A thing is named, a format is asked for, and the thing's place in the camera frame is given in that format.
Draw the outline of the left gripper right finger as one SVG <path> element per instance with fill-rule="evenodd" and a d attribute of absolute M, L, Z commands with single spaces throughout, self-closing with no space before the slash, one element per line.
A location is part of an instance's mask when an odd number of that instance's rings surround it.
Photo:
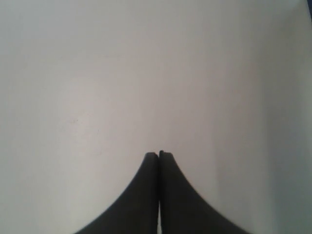
<path fill-rule="evenodd" d="M 247 233 L 195 191 L 169 152 L 159 152 L 158 181 L 163 234 Z"/>

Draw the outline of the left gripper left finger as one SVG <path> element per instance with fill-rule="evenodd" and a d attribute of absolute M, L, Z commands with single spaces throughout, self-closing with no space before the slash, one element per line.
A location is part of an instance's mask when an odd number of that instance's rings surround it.
<path fill-rule="evenodd" d="M 78 233 L 156 234 L 158 208 L 158 155 L 147 153 L 125 191 Z"/>

